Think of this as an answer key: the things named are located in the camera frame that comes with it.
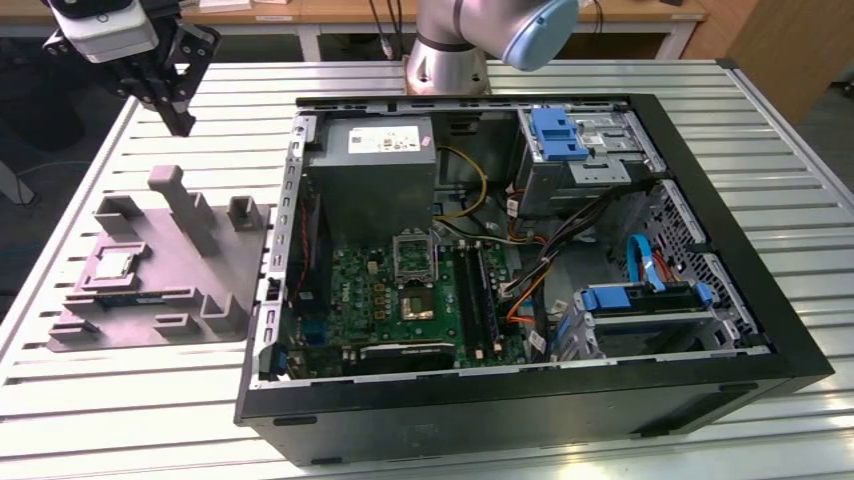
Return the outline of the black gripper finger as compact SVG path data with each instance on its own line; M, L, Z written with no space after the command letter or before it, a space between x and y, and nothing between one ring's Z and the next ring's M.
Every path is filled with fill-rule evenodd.
M169 122L175 119L175 110L171 107L171 100L172 86L179 75L176 68L176 77L173 78L175 82L161 86L156 90L157 95L135 95L129 91L131 55L103 63L92 63L73 48L69 40L64 37L60 30L56 30L48 38L43 46L43 50L52 60L64 67L72 69L76 73L83 74L89 80L99 84L107 92L124 99L135 97L145 108L160 115L161 121L169 131Z
M169 122L169 131L176 136L188 136L195 125L195 117L189 114L188 105L219 45L220 34L215 29L189 23L179 24L173 50L187 66L179 73L172 86L171 107L175 110L175 119Z

